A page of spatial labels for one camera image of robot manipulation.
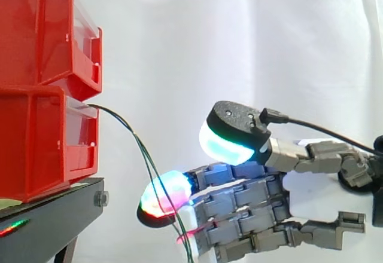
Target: green wire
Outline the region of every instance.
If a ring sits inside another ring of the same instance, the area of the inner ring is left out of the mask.
[[[131,128],[131,126],[127,123],[127,121],[122,118],[119,114],[117,114],[116,112],[108,109],[108,108],[105,108],[103,106],[99,106],[99,105],[94,105],[94,104],[90,104],[89,106],[91,107],[94,107],[94,108],[97,108],[97,109],[101,109],[107,113],[109,113],[110,115],[112,115],[115,119],[117,119],[125,128],[127,128],[134,136],[136,142],[137,142],[137,145],[139,146],[140,148],[140,151],[141,151],[141,154],[142,156],[144,157],[144,161],[145,161],[145,165],[146,165],[146,168],[147,168],[147,171],[148,171],[148,174],[149,174],[149,177],[150,177],[150,181],[151,181],[151,184],[153,185],[153,189],[154,189],[154,192],[156,194],[156,197],[157,197],[157,201],[159,202],[159,205],[160,205],[160,208],[162,209],[162,206],[161,206],[161,203],[160,203],[160,199],[159,199],[159,196],[157,194],[157,191],[156,191],[156,187],[154,186],[154,182],[153,182],[153,175],[151,174],[151,171],[150,171],[150,167],[149,167],[149,164],[148,164],[148,161],[149,163],[151,164],[151,167],[152,169],[154,170],[157,178],[159,179],[159,182],[160,182],[160,185],[162,187],[162,189],[164,190],[164,193],[166,195],[166,197],[168,198],[174,212],[175,212],[175,216],[177,217],[177,220],[179,222],[179,225],[180,225],[180,228],[181,228],[181,231],[182,231],[182,234],[180,233],[180,231],[178,230],[178,228],[175,226],[175,224],[173,223],[172,226],[173,228],[175,229],[175,231],[177,232],[177,234],[180,236],[180,237],[184,237],[184,241],[183,241],[183,245],[185,247],[185,250],[186,250],[186,254],[187,254],[187,260],[188,260],[188,263],[194,263],[194,259],[193,259],[193,255],[192,255],[192,248],[190,246],[190,240],[189,238],[187,237],[187,231],[185,229],[185,226],[183,224],[183,221],[181,219],[181,217],[179,216],[166,188],[165,188],[165,185],[163,184],[161,178],[160,178],[160,175],[159,175],[159,172],[156,168],[156,165],[152,159],[152,157],[150,156],[148,150],[146,149],[145,145],[143,144],[143,142],[141,141],[141,139],[138,137],[138,135],[133,131],[133,129]]]

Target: robotic hand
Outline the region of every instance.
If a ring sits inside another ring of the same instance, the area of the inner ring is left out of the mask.
[[[305,125],[277,111],[217,102],[199,139],[219,163],[161,176],[188,231],[194,260],[225,263],[302,242],[341,250],[344,231],[364,233],[365,210],[342,206],[337,198],[335,218],[321,217],[315,208],[314,213],[303,214],[297,200],[299,193],[331,185],[355,200],[360,200],[355,193],[373,192],[372,222],[383,226],[380,152],[359,145],[368,151],[364,152],[344,140],[283,142],[270,137],[270,123],[289,122]],[[308,183],[316,176],[324,180]],[[315,201],[310,199],[306,196],[306,201]],[[148,226],[163,227],[176,221],[173,207],[155,182],[142,196],[138,218]],[[301,223],[292,217],[309,220]]]

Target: transparent drawer front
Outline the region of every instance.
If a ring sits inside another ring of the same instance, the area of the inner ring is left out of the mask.
[[[97,110],[66,97],[66,144],[94,146]]]
[[[74,39],[78,48],[92,59],[92,39],[99,38],[99,30],[92,22],[80,0],[74,0]]]

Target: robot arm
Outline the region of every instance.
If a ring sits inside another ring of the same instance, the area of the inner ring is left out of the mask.
[[[256,161],[279,172],[287,173],[294,170],[340,173],[351,188],[365,186],[373,181],[374,176],[380,174],[374,164],[375,156],[356,150],[347,143],[329,140],[302,146],[270,137],[269,123],[287,122],[286,115],[270,109],[259,112],[238,103],[217,102],[206,120],[205,128],[208,127],[217,136],[216,139],[224,139],[252,150],[253,153],[246,160]],[[212,151],[211,142],[214,139],[204,137],[204,129],[201,133],[200,143],[204,151],[215,159],[229,162],[230,159],[220,158],[220,155]]]
[[[268,125],[287,122],[287,116],[268,109],[214,105],[199,139],[219,163],[185,172],[184,179],[175,181],[190,184],[176,188],[178,198],[187,200],[175,206],[198,262],[226,263],[302,242],[340,250],[344,231],[364,233],[364,213],[347,210],[338,210],[334,222],[291,221],[290,194],[282,179],[289,172],[338,173],[345,186],[357,189],[379,179],[381,159],[344,142],[302,145],[272,138]],[[175,222],[169,214],[157,219],[162,226]]]

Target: metal bolt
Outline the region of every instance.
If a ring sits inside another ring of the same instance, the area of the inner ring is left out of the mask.
[[[99,207],[106,207],[109,204],[109,192],[98,191],[95,195],[95,205]]]

